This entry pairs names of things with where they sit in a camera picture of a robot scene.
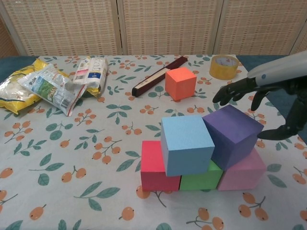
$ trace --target packing tape roll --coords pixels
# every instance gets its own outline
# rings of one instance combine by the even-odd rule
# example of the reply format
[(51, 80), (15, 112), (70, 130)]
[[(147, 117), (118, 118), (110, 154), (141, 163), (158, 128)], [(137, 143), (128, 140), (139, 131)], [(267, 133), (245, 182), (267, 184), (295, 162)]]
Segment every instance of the packing tape roll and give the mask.
[(238, 59), (227, 55), (216, 55), (211, 60), (210, 75), (221, 80), (230, 80), (235, 77), (238, 68)]

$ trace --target robotic hand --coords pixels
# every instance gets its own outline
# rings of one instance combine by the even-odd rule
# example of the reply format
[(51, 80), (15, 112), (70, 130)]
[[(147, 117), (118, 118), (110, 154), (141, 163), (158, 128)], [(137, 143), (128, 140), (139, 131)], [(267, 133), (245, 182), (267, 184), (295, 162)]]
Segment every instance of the robotic hand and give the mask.
[(213, 103), (227, 104), (231, 99), (240, 100), (246, 93), (257, 91), (251, 110), (255, 111), (261, 100), (270, 92), (284, 89), (289, 95), (297, 94), (286, 124), (277, 129), (264, 130), (258, 138), (283, 140), (294, 136), (307, 122), (307, 51), (283, 57), (255, 67), (247, 78), (222, 87)]

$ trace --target snack bag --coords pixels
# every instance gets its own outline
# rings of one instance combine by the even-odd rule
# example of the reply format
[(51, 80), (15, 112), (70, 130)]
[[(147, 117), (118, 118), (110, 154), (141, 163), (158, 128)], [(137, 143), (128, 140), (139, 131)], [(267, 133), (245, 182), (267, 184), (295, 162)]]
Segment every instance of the snack bag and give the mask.
[(62, 110), (66, 116), (71, 116), (77, 100), (86, 90), (85, 85), (73, 84), (52, 64), (20, 78), (18, 82)]
[(39, 101), (40, 97), (23, 88), (17, 80), (46, 66), (47, 63), (37, 59), (31, 66), (26, 66), (12, 73), (0, 84), (0, 107), (5, 107), (18, 114), (19, 110)]
[(104, 88), (107, 67), (108, 64), (105, 58), (84, 58), (81, 60), (72, 82), (85, 84), (87, 91), (97, 97)]

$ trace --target tablecloth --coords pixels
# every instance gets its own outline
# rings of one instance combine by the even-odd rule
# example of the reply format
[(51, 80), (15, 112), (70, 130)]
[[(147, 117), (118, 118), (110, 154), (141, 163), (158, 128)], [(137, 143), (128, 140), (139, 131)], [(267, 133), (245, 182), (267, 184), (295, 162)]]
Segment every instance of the tablecloth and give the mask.
[[(72, 76), (83, 57), (40, 58)], [(106, 58), (109, 71), (103, 95), (85, 94), (71, 117), (45, 101), (19, 115), (0, 110), (0, 229), (306, 228), (307, 146), (299, 136), (257, 141), (255, 148), (267, 171), (253, 190), (142, 192), (142, 141), (159, 140), (162, 117), (218, 110), (212, 98), (229, 82), (209, 75), (212, 56), (190, 55), (183, 66), (197, 75), (193, 97), (173, 101), (162, 81), (134, 98), (130, 93), (134, 85), (178, 56)], [(246, 75), (240, 65), (232, 81)], [(251, 111), (253, 95), (230, 104), (264, 129), (284, 124), (266, 98)]]

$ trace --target woven panel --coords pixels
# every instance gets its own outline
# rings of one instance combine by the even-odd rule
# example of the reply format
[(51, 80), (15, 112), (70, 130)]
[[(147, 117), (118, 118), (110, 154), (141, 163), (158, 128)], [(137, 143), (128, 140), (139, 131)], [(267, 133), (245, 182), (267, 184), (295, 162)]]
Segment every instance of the woven panel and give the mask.
[(18, 56), (18, 52), (0, 19), (0, 58), (7, 56)]
[(289, 54), (306, 17), (306, 0), (226, 0), (215, 54)]
[(307, 50), (307, 32), (303, 36), (303, 39), (299, 43), (299, 46), (298, 46), (298, 48), (296, 49), (295, 52), (297, 53), (297, 52), (301, 52), (301, 51), (304, 51), (304, 50)]
[(110, 0), (4, 0), (28, 55), (117, 54)]
[(219, 5), (216, 0), (124, 0), (128, 54), (208, 53)]

